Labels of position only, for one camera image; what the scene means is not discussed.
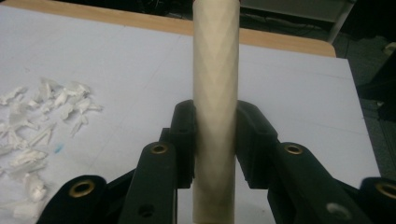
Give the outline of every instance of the shredded material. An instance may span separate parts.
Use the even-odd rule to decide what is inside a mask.
[[[56,127],[54,120],[71,122],[73,137],[82,125],[88,124],[88,111],[103,109],[90,98],[91,88],[76,81],[63,86],[42,77],[33,97],[24,100],[26,92],[27,88],[18,87],[0,95],[1,108],[8,109],[7,120],[0,119],[0,157],[12,156],[7,164],[1,164],[8,167],[0,167],[0,175],[7,174],[25,186],[24,200],[0,205],[0,209],[23,219],[38,217],[45,204],[48,188],[38,172],[47,166],[49,154],[38,149],[47,150]],[[59,117],[53,116],[56,111]],[[50,152],[56,154],[62,148],[64,144],[58,144]]]
[[[44,199],[47,194],[47,188],[44,185],[44,181],[37,174],[27,174],[23,182],[30,201],[37,203]]]

